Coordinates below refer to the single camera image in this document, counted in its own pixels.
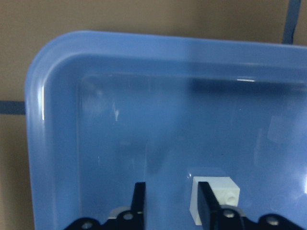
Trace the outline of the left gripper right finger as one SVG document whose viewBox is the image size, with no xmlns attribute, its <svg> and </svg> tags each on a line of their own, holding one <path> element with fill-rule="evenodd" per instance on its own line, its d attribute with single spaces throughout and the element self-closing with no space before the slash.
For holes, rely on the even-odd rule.
<svg viewBox="0 0 307 230">
<path fill-rule="evenodd" d="M 198 182 L 197 210 L 204 230 L 214 230 L 220 204 L 208 182 Z"/>
</svg>

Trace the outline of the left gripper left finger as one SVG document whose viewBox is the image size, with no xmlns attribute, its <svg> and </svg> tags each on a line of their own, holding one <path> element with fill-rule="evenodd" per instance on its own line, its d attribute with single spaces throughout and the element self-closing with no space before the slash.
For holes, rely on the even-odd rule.
<svg viewBox="0 0 307 230">
<path fill-rule="evenodd" d="M 145 198 L 146 198 L 146 183 L 137 182 L 134 186 L 134 192 L 130 206 L 130 211 L 133 214 L 132 218 L 133 230 L 145 229 L 145 220 L 144 220 Z"/>
</svg>

